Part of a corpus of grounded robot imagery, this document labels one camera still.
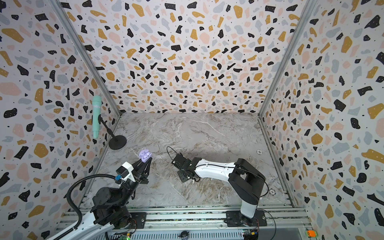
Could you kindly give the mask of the purple earbud charging case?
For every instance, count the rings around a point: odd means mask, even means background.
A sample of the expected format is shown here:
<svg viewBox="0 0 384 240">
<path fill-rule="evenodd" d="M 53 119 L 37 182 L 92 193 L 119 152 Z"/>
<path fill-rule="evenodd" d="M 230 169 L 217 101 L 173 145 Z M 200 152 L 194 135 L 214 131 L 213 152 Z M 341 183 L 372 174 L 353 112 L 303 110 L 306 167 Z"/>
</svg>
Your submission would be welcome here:
<svg viewBox="0 0 384 240">
<path fill-rule="evenodd" d="M 148 149 L 140 151 L 139 158 L 143 163 L 146 163 L 152 157 L 152 153 Z"/>
</svg>

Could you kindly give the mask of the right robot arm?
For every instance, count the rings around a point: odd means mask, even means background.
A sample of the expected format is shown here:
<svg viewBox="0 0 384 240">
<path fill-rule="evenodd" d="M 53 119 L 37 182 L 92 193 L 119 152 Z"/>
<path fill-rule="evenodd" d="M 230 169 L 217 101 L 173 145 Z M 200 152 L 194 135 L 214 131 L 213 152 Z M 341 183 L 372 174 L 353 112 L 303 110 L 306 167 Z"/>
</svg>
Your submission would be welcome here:
<svg viewBox="0 0 384 240">
<path fill-rule="evenodd" d="M 247 160 L 239 158 L 234 163 L 218 163 L 202 158 L 189 160 L 178 153 L 172 160 L 178 176 L 184 183 L 188 180 L 215 179 L 227 182 L 242 200 L 239 211 L 227 211 L 225 222 L 229 227 L 265 226 L 262 211 L 258 210 L 260 198 L 264 196 L 265 176 Z"/>
</svg>

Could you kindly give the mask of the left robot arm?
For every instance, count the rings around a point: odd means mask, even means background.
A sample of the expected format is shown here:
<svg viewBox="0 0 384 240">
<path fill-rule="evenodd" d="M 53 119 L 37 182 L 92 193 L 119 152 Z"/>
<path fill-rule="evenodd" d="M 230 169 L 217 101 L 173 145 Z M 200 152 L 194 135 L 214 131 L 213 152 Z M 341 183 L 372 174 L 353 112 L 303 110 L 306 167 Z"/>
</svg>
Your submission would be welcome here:
<svg viewBox="0 0 384 240">
<path fill-rule="evenodd" d="M 113 229 L 122 230 L 123 233 L 133 234 L 143 229 L 147 214 L 130 213 L 127 204 L 136 196 L 137 187 L 149 183 L 148 176 L 152 157 L 142 157 L 133 164 L 125 162 L 117 169 L 117 175 L 95 174 L 75 182 L 68 190 L 66 199 L 70 207 L 77 213 L 78 220 L 51 240 L 92 240 L 102 234 L 106 235 Z M 94 178 L 108 178 L 119 185 L 118 188 L 103 187 L 93 197 L 93 207 L 83 214 L 72 200 L 72 191 L 75 187 Z"/>
</svg>

